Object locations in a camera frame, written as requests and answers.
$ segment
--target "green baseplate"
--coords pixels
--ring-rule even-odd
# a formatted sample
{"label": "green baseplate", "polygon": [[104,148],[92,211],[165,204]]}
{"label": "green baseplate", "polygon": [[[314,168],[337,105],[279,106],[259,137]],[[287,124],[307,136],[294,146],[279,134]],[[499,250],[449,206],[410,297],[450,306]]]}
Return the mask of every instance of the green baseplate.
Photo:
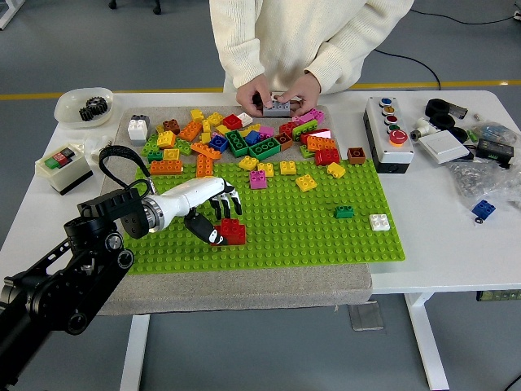
{"label": "green baseplate", "polygon": [[[346,174],[339,179],[311,161],[297,161],[297,175],[267,178],[268,188],[251,190],[249,172],[236,164],[214,164],[213,174],[235,186],[243,215],[232,218],[246,225],[246,244],[215,247],[202,242],[174,220],[161,232],[141,239],[125,234],[126,248],[135,254],[131,275],[193,271],[247,270],[288,266],[403,261],[405,253],[392,220],[372,160],[363,165],[340,162]],[[157,176],[159,193],[195,177],[194,165],[183,165],[182,175]],[[309,174],[317,188],[302,192],[295,183]],[[136,178],[143,178],[139,172]],[[353,218],[335,218],[335,208],[351,205]],[[198,208],[215,225],[209,203]],[[387,214],[389,231],[372,231],[370,214]]]}

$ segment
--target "person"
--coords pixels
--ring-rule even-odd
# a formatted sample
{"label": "person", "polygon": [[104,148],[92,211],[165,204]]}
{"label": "person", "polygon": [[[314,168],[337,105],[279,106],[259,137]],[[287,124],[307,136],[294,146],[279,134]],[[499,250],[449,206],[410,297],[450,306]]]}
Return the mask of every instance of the person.
{"label": "person", "polygon": [[319,94],[346,90],[364,58],[394,29],[414,0],[210,0],[224,92],[251,116],[254,96],[270,108],[271,91],[291,114],[317,105]]}

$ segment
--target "human hand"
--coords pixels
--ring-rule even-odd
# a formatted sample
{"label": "human hand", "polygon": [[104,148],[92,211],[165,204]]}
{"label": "human hand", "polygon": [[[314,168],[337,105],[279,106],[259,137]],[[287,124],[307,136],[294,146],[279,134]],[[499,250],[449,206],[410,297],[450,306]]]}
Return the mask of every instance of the human hand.
{"label": "human hand", "polygon": [[[260,96],[261,105],[254,102],[254,96]],[[244,111],[250,116],[262,116],[262,105],[271,108],[271,93],[269,92],[268,80],[264,74],[255,77],[237,89],[235,96],[237,103],[243,106]]]}
{"label": "human hand", "polygon": [[317,106],[318,96],[321,91],[320,83],[310,72],[296,79],[293,86],[284,94],[276,96],[276,100],[285,103],[291,98],[300,98],[299,105],[291,105],[291,116],[302,116]]}

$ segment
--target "robotic hand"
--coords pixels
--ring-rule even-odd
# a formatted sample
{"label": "robotic hand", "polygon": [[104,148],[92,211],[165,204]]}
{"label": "robotic hand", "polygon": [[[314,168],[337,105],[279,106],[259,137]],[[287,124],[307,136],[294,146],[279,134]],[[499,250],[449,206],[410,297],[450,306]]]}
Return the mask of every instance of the robotic hand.
{"label": "robotic hand", "polygon": [[176,186],[162,195],[149,195],[142,200],[149,223],[149,231],[161,231],[170,225],[175,217],[184,217],[186,228],[201,240],[210,244],[226,245],[228,242],[217,233],[212,223],[196,208],[210,200],[217,220],[221,220],[222,203],[225,217],[230,218],[230,200],[234,202],[235,212],[243,214],[239,194],[235,188],[222,178],[195,178]]}

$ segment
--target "white bowl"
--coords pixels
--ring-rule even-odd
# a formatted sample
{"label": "white bowl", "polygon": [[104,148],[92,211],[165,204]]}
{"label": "white bowl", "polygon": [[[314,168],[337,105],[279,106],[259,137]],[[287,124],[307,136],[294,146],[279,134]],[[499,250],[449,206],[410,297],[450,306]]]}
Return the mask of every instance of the white bowl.
{"label": "white bowl", "polygon": [[[107,111],[99,116],[94,116],[90,121],[83,121],[80,109],[85,107],[90,98],[101,97],[107,101]],[[80,88],[66,92],[59,97],[55,108],[55,118],[61,124],[73,129],[92,128],[106,122],[112,114],[112,91],[102,87]]]}

